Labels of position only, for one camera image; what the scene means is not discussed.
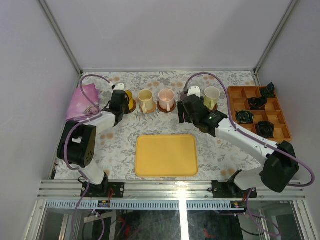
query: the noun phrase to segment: mug handle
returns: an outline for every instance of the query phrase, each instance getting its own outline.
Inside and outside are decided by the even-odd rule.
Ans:
[[[215,108],[215,101],[211,99],[210,101],[210,110],[213,110]]]
[[[142,104],[142,112],[143,112],[144,114],[147,113],[146,103],[145,103],[145,102]]]

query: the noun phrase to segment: black mounting plate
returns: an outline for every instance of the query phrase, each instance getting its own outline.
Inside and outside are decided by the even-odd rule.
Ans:
[[[82,184],[81,196],[86,190],[87,183]],[[124,182],[108,182],[107,191],[102,191],[101,188],[96,188],[95,185],[90,184],[87,193],[85,194],[86,198],[109,198],[109,193],[113,190],[112,198],[113,199],[122,199],[125,192],[125,183]]]
[[[211,181],[212,185],[212,194],[213,198],[215,199],[242,199],[245,193],[249,193],[250,189],[248,190],[240,190],[237,189],[236,192],[232,193],[229,190],[230,183],[227,181]],[[250,194],[251,199],[256,199],[258,197],[257,190],[252,191]]]

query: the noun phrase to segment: pink pillow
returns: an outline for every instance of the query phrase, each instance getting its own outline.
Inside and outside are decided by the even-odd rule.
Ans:
[[[91,99],[94,104],[99,106],[99,91],[94,83],[83,86],[83,91]],[[66,120],[74,118],[84,118],[98,114],[98,110],[86,99],[78,87],[72,96],[71,103],[68,108]]]

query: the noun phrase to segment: tray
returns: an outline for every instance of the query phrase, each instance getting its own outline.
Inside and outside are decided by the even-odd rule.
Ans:
[[[274,124],[274,133],[273,138],[268,139],[277,143],[282,143],[282,141],[290,142],[292,140],[292,136],[276,93],[274,93],[275,98],[267,99],[267,104],[265,105],[264,110],[250,110],[248,99],[261,97],[260,89],[262,88],[265,87],[230,86],[228,88],[233,120],[239,124],[236,119],[237,112],[241,110],[251,111],[254,115],[253,124],[239,124],[240,126],[257,134],[255,125],[260,121],[269,121]]]
[[[137,139],[135,174],[139,177],[194,177],[198,173],[192,135],[143,135]]]

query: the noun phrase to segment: patterned tabletop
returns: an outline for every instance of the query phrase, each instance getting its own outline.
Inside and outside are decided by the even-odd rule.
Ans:
[[[155,102],[160,90],[169,88],[175,92],[175,100],[184,88],[187,79],[195,72],[97,72],[113,83],[124,83],[125,88],[133,93],[139,104],[138,93],[143,89],[153,92]],[[250,71],[216,71],[225,86],[254,86]],[[108,84],[95,77],[89,77],[84,84],[94,83],[100,90],[100,107],[104,107],[111,98],[112,91]],[[219,82],[211,76],[195,77],[189,86],[199,86],[201,95],[208,86],[214,86],[221,92],[218,110],[228,114],[226,94]],[[141,178],[135,173],[137,138],[141,135],[177,135],[191,134],[196,138],[198,154],[198,174],[194,177],[156,177]],[[200,132],[193,124],[179,123],[178,108],[171,113],[156,109],[151,114],[143,114],[139,105],[136,110],[123,116],[123,120],[115,127],[102,132],[95,142],[94,158],[111,180],[227,180],[236,170],[250,170],[260,164],[238,147]],[[74,180],[80,174],[67,168],[59,161],[55,179]]]

